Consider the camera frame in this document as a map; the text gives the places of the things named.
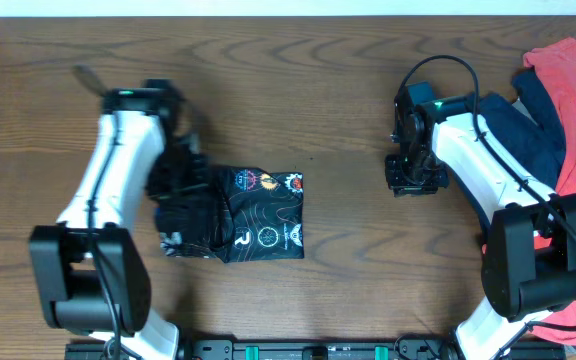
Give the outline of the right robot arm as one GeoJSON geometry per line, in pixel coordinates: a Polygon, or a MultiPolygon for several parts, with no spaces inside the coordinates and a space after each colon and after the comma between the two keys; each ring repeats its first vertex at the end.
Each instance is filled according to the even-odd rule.
{"type": "Polygon", "coordinates": [[[501,359],[528,331],[576,301],[576,194],[534,178],[463,97],[395,102],[386,158],[397,196],[430,195],[452,172],[486,225],[485,297],[462,322],[444,358],[501,359]]]}

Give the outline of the black patterned sports jersey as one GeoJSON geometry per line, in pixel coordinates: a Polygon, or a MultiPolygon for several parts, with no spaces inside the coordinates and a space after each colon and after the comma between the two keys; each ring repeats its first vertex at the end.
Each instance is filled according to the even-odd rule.
{"type": "Polygon", "coordinates": [[[208,180],[150,183],[160,247],[169,257],[224,263],[304,257],[304,175],[215,166],[208,180]]]}

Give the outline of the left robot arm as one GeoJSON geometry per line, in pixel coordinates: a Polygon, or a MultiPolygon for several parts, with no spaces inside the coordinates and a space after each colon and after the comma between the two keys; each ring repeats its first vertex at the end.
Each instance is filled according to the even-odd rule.
{"type": "Polygon", "coordinates": [[[191,341],[151,306],[131,236],[143,193],[165,202],[208,189],[204,161],[175,139],[184,99],[163,79],[101,97],[96,147],[75,195],[29,238],[45,322],[85,337],[66,345],[67,359],[190,359],[191,341]]]}

